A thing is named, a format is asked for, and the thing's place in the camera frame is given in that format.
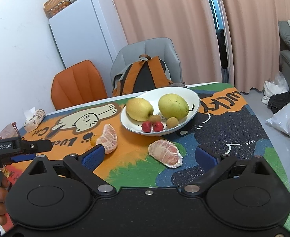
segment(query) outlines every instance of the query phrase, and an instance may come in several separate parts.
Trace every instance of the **small orange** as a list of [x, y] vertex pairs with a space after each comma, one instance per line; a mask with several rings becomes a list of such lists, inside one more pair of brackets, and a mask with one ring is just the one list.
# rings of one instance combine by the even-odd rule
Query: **small orange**
[[90, 140], [91, 146], [96, 146], [97, 139], [98, 139], [97, 135], [94, 135], [93, 137], [91, 137], [91, 140]]

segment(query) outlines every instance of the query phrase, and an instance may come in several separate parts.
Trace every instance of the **yellow pear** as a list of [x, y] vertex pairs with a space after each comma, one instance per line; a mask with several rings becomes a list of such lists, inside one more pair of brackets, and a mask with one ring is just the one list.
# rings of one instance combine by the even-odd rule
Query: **yellow pear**
[[134, 120], [146, 121], [154, 113], [154, 108], [143, 98], [133, 98], [126, 103], [126, 113]]
[[160, 97], [158, 107], [165, 118], [183, 119], [189, 113], [189, 105], [181, 96], [168, 93]]

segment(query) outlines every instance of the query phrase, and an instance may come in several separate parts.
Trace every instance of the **tissue box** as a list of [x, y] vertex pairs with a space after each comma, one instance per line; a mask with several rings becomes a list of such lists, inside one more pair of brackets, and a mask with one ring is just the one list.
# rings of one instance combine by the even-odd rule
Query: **tissue box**
[[46, 116], [45, 111], [42, 109], [38, 109], [33, 113], [33, 117], [30, 119], [27, 119], [24, 123], [23, 127], [24, 129], [29, 133], [40, 125], [40, 123], [43, 121], [44, 117]]

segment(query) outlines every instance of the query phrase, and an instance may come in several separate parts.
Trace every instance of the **orange chair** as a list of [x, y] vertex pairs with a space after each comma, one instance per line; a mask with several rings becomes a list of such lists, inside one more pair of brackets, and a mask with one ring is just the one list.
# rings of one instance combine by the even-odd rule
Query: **orange chair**
[[107, 97], [101, 75], [91, 61], [82, 61], [54, 77], [51, 98], [56, 110]]

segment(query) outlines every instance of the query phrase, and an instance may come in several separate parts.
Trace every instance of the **screw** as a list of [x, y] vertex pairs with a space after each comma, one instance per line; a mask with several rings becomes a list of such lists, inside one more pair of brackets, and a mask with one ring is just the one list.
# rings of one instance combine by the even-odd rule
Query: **screw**
[[153, 192], [153, 191], [151, 191], [151, 190], [147, 190], [147, 191], [145, 191], [145, 194], [146, 194], [146, 195], [153, 195], [153, 194], [154, 194], [154, 192]]
[[195, 185], [195, 184], [188, 184], [187, 186], [184, 187], [184, 190], [186, 192], [195, 193], [195, 192], [198, 192], [200, 190], [200, 187]]
[[104, 193], [110, 192], [112, 190], [113, 190], [113, 186], [109, 184], [103, 184], [98, 187], [98, 191], [104, 192]]

